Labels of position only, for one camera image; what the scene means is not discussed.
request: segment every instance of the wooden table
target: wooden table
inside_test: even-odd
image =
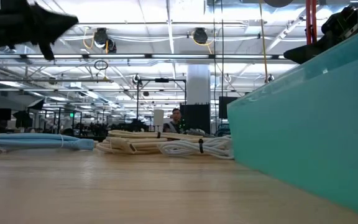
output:
[[[233,161],[91,151],[0,154],[0,223],[358,223],[354,212]]]

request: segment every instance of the metal frame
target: metal frame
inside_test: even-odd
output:
[[[174,82],[175,84],[177,84],[180,87],[181,91],[185,92],[185,104],[187,101],[187,81],[186,80],[178,80],[178,79],[174,79],[174,78],[155,78],[155,79],[151,79],[151,78],[144,78],[144,79],[138,79],[137,83],[136,83],[136,119],[139,119],[139,92],[146,87],[147,84],[149,84],[150,82],[159,82],[159,80],[165,80],[168,82]],[[146,83],[143,84],[142,89],[139,89],[139,83],[145,81]],[[177,82],[183,82],[185,83],[185,89],[183,89]]]

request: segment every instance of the blue hose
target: blue hose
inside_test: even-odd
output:
[[[79,139],[60,134],[20,133],[0,134],[0,149],[65,148],[93,150],[92,139]]]

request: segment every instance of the man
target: man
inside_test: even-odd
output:
[[[172,110],[172,121],[165,123],[163,131],[166,133],[178,133],[180,134],[179,121],[181,119],[181,113],[178,108]]]

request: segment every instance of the teal box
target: teal box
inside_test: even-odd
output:
[[[358,212],[358,34],[227,110],[238,163]]]

